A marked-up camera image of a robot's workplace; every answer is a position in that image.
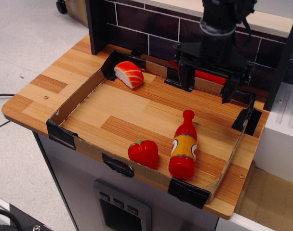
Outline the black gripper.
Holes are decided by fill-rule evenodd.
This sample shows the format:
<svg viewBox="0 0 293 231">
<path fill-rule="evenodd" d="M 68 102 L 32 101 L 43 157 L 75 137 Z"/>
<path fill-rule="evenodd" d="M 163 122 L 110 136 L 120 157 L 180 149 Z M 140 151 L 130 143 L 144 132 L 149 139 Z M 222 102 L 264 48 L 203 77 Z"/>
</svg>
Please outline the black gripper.
<svg viewBox="0 0 293 231">
<path fill-rule="evenodd" d="M 173 61 L 178 66 L 180 86 L 192 91 L 195 85 L 195 70 L 226 78 L 222 91 L 222 103 L 228 103 L 235 91 L 249 84 L 255 64 L 239 54 L 233 45 L 235 36 L 211 38 L 203 35 L 200 42 L 174 44 Z"/>
</svg>

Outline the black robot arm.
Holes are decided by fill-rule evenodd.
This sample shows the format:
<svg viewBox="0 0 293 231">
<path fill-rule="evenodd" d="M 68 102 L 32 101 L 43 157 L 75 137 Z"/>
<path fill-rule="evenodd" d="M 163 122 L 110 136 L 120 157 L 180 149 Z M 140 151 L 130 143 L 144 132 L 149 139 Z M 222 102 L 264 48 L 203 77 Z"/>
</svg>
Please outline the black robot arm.
<svg viewBox="0 0 293 231">
<path fill-rule="evenodd" d="M 246 17 L 254 12 L 254 0 L 205 0 L 203 17 L 200 20 L 202 39 L 200 42 L 183 42 L 174 44 L 176 51 L 173 58 L 178 67 L 180 86 L 190 90 L 194 86 L 195 71 L 226 79 L 222 91 L 222 102 L 228 103 L 238 87 L 248 84 L 253 62 L 239 54 L 235 49 L 244 48 L 238 45 L 235 38 L 236 26 L 243 23 L 248 34 L 251 34 Z"/>
</svg>

